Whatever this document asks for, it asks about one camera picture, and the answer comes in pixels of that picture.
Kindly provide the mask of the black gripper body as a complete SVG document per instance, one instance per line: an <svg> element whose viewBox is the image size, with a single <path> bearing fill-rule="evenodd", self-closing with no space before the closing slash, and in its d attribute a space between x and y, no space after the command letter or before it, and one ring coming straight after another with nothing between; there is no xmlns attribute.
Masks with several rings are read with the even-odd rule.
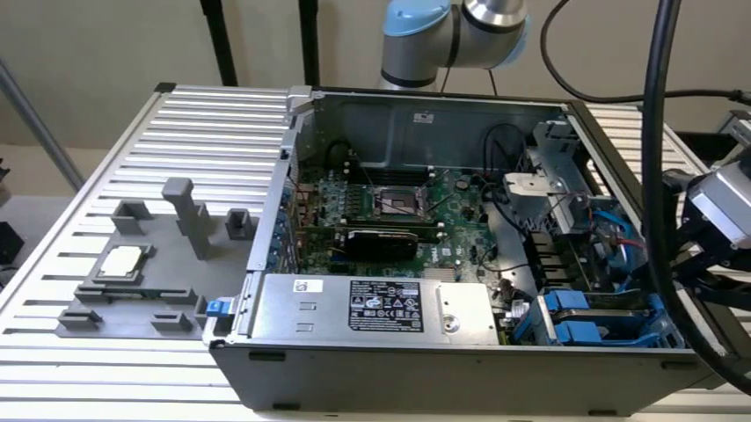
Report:
<svg viewBox="0 0 751 422"><path fill-rule="evenodd" d="M749 307L749 284L708 269L725 269L749 273L749 250L741 249L720 232L695 206L684 206L681 224L676 231L677 251L687 244L699 248L699 253L673 265L676 280L703 302L728 308Z"/></svg>

